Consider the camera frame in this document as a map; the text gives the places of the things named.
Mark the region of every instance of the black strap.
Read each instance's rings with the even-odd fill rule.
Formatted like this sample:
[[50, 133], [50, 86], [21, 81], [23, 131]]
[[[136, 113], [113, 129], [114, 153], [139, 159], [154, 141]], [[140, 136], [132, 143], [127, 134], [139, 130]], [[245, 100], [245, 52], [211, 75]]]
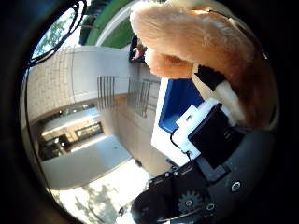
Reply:
[[223, 74], [203, 65], [198, 65], [198, 71], [195, 75], [213, 91], [225, 80]]

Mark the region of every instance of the gray wall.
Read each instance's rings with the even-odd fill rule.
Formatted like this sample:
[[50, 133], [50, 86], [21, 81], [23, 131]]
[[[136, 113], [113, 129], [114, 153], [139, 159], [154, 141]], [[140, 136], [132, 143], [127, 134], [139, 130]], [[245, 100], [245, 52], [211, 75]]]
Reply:
[[41, 165], [51, 189], [71, 189], [90, 183], [129, 159], [131, 155], [118, 138], [110, 135]]

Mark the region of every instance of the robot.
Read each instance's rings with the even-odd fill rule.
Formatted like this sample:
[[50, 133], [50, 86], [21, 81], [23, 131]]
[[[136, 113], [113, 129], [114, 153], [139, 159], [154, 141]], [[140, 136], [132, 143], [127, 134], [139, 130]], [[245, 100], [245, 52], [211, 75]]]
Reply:
[[137, 224], [217, 223], [257, 185], [271, 157], [268, 131], [245, 131], [215, 99], [191, 106], [170, 140], [188, 156], [181, 167], [152, 178], [134, 200]]

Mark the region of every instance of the screw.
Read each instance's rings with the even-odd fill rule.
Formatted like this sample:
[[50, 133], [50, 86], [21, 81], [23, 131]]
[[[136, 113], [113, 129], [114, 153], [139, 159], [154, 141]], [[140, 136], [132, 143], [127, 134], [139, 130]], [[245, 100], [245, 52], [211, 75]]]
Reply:
[[215, 208], [215, 204], [214, 203], [210, 203], [206, 206], [206, 210], [207, 211], [212, 211]]
[[185, 202], [185, 204], [186, 204], [186, 206], [191, 206], [191, 205], [193, 205], [193, 201], [192, 200], [187, 200], [186, 202]]
[[240, 187], [241, 187], [241, 182], [240, 182], [240, 181], [236, 181], [236, 182], [234, 182], [234, 184], [232, 185], [232, 187], [231, 187], [231, 191], [232, 191], [232, 192], [236, 192], [236, 191], [238, 191], [238, 190], [240, 189]]

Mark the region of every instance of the blue panel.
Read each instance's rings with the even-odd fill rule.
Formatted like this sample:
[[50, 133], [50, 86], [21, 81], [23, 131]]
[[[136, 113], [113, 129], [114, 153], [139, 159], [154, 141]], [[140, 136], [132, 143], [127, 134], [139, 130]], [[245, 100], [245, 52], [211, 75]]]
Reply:
[[178, 126], [177, 119], [190, 107], [199, 106], [203, 98], [190, 79], [168, 80], [163, 108], [159, 119], [160, 128], [168, 133]]

